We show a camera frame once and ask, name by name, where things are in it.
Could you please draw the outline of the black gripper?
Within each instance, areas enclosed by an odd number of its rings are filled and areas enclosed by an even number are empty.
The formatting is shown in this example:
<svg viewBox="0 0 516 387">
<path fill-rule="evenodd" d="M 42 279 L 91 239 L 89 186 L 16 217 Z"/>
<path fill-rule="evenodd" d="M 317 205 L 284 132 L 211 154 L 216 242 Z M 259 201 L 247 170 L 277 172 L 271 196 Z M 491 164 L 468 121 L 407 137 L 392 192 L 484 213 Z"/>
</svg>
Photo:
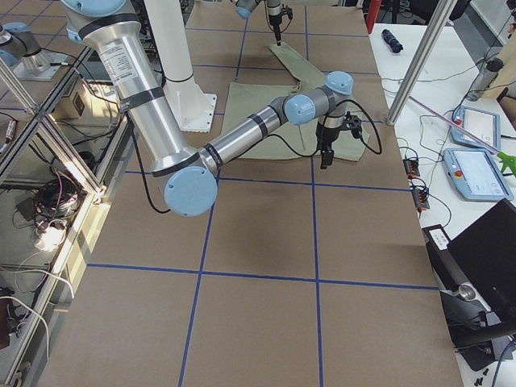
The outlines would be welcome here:
<svg viewBox="0 0 516 387">
<path fill-rule="evenodd" d="M 281 28 L 281 24 L 283 22 L 284 16 L 286 16 L 289 21 L 288 21 L 286 27 Z M 288 28 L 292 19 L 293 19 L 292 14 L 281 14 L 281 15 L 271 15 L 270 16 L 270 26 L 272 27 L 273 32 L 275 33 L 275 39 L 276 39 L 277 46 L 281 46 L 281 33 Z"/>
<path fill-rule="evenodd" d="M 338 139 L 341 131 L 350 131 L 354 139 L 362 139 L 362 120 L 355 114 L 343 114 L 338 117 L 325 115 L 318 120 L 315 134 L 316 150 L 321 152 L 321 169 L 332 166 L 331 145 Z"/>
</svg>

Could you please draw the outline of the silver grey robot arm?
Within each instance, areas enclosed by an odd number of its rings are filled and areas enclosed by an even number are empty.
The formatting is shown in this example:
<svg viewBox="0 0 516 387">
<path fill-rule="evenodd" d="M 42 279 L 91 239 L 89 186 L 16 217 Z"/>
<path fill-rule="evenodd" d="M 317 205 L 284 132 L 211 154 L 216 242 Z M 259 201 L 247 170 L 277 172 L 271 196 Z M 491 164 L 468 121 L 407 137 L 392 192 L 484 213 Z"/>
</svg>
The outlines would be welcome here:
<svg viewBox="0 0 516 387">
<path fill-rule="evenodd" d="M 215 173 L 286 123 L 302 125 L 343 108 L 352 77 L 329 73 L 306 93 L 273 99 L 228 133 L 207 145 L 188 144 L 187 131 L 209 131 L 217 98 L 194 78 L 181 6 L 148 1 L 145 8 L 164 75 L 153 69 L 139 38 L 140 22 L 129 1 L 67 1 L 69 38 L 100 57 L 120 101 L 152 156 L 152 175 L 160 182 L 167 207 L 193 217 L 214 204 Z"/>
<path fill-rule="evenodd" d="M 293 20 L 291 7 L 284 5 L 280 0 L 234 0 L 231 3 L 235 6 L 236 13 L 241 19 L 248 19 L 263 3 L 268 28 L 275 36 L 276 45 L 278 47 L 282 45 L 282 33 Z"/>
</svg>

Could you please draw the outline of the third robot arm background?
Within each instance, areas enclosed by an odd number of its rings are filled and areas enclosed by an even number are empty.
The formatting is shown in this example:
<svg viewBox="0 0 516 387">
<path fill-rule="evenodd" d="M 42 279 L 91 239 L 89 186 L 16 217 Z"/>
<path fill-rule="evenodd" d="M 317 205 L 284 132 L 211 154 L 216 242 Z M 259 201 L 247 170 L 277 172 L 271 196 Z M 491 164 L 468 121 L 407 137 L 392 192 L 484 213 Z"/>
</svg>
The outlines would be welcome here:
<svg viewBox="0 0 516 387">
<path fill-rule="evenodd" d="M 51 81 L 69 56 L 45 52 L 28 25 L 1 25 L 1 59 L 23 81 Z"/>
</svg>

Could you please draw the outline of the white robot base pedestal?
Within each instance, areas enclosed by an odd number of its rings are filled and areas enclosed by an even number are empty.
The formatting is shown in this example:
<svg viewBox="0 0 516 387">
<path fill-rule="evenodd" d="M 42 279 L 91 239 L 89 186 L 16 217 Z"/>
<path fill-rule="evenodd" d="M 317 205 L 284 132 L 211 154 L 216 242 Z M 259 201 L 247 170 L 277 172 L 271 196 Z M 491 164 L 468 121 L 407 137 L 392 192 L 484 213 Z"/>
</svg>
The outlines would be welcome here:
<svg viewBox="0 0 516 387">
<path fill-rule="evenodd" d="M 194 78 L 181 6 L 177 0 L 144 2 L 164 73 L 164 93 L 182 131 L 211 129 L 217 96 Z"/>
</svg>

